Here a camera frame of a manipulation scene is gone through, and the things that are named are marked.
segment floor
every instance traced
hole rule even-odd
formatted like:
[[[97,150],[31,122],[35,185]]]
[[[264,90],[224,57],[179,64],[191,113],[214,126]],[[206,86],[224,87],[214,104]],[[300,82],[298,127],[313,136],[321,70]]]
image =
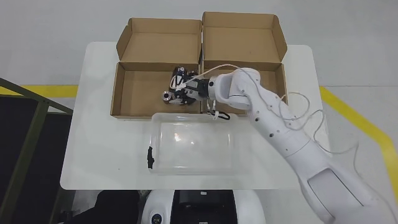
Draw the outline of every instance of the floor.
[[[398,0],[2,0],[0,9],[0,76],[21,85],[78,84],[86,45],[117,40],[132,16],[276,14],[288,44],[313,49],[319,84],[390,136],[398,149]],[[74,104],[73,98],[55,100]],[[332,149],[360,141],[360,173],[397,209],[378,145],[326,103],[323,107]],[[352,158],[336,157],[351,169]],[[75,200],[90,207],[96,194],[86,193]],[[268,223],[319,223],[299,192],[258,194]],[[290,215],[287,205],[295,208]],[[303,208],[308,215],[300,214]]]

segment yellow floor marking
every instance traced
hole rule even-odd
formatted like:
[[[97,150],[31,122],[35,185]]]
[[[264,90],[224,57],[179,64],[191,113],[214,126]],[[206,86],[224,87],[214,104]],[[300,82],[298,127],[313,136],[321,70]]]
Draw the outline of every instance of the yellow floor marking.
[[[77,85],[22,85],[38,95],[46,98],[74,98],[77,94]],[[0,86],[0,95],[19,95]]]
[[[379,144],[396,202],[398,203],[398,155],[392,139],[323,86],[320,86],[320,92],[324,102]]]
[[[78,89],[77,85],[23,85],[23,87],[47,98],[74,98]],[[320,86],[320,93],[324,102],[379,144],[398,202],[398,155],[392,139],[323,86]],[[17,94],[0,87],[0,95]]]

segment clear plastic container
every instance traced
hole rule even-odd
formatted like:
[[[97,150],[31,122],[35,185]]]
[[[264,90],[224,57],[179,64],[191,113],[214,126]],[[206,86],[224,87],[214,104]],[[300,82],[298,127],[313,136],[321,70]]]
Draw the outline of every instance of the clear plastic container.
[[[156,113],[150,146],[156,174],[233,174],[234,124],[208,114]]]

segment open cardboard box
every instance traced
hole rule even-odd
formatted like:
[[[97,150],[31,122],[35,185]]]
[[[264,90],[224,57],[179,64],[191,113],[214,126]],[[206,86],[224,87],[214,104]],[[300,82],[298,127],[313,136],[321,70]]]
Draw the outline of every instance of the open cardboard box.
[[[281,61],[287,51],[287,45],[277,16],[205,12],[202,23],[204,51],[202,71],[226,63],[254,68],[260,72],[261,85],[265,89],[273,91],[280,97],[286,94],[284,66]],[[230,73],[233,70],[231,67],[220,68],[211,71],[206,77]],[[201,104],[201,110],[207,111],[206,103]],[[216,110],[226,113],[245,113],[243,110],[221,103],[216,104]]]
[[[201,54],[202,21],[185,19],[129,19],[116,49],[111,115],[116,118],[150,118],[155,113],[200,113],[206,103],[167,105],[161,96],[169,89],[177,66],[203,72],[230,63],[260,71],[261,85],[279,96],[286,94],[281,61],[287,45],[277,16],[205,12],[203,14],[204,59]],[[229,73],[215,70],[209,75]],[[217,110],[244,113],[217,104]]]
[[[182,19],[129,19],[118,44],[111,115],[148,118],[155,113],[199,113],[200,102],[166,105],[173,69],[198,70],[201,21]]]

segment white robotic arm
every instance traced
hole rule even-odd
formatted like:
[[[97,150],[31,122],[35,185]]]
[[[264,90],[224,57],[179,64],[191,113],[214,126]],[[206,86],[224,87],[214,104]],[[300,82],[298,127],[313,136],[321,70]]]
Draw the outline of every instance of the white robotic arm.
[[[209,81],[209,98],[248,111],[251,124],[297,174],[302,193],[320,220],[385,223],[379,201],[366,184],[333,162],[300,128],[287,105],[259,82],[259,72],[251,68],[218,75]]]

